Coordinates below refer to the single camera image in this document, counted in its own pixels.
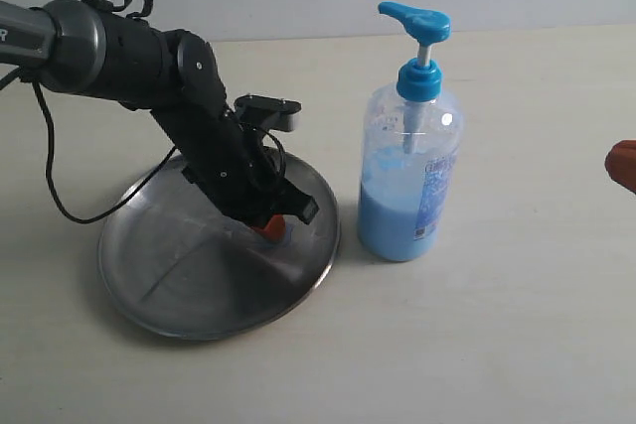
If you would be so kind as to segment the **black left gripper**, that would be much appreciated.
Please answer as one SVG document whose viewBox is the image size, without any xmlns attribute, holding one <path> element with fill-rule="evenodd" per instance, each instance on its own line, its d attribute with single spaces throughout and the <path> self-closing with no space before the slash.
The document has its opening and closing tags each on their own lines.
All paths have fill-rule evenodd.
<svg viewBox="0 0 636 424">
<path fill-rule="evenodd" d="M 262 144 L 266 134 L 231 115 L 182 115 L 180 151 L 187 163 L 182 174 L 219 212 L 279 243 L 286 233 L 285 214 L 308 224 L 319 206 L 285 178 L 286 153 L 279 140 L 274 141 L 278 160 L 270 159 Z"/>
</svg>

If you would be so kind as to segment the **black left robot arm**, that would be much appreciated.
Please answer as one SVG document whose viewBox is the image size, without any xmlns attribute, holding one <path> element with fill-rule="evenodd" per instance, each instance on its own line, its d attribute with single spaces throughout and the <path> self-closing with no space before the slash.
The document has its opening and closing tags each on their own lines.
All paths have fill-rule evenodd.
<svg viewBox="0 0 636 424">
<path fill-rule="evenodd" d="M 319 208 L 285 176 L 286 154 L 265 138 L 291 129 L 296 101 L 244 95 L 228 101 L 211 45 L 186 30 L 152 28 L 105 0 L 1 6 L 1 61 L 45 90 L 146 110 L 185 159 L 186 179 L 221 214 L 268 239 L 292 215 Z"/>
</svg>

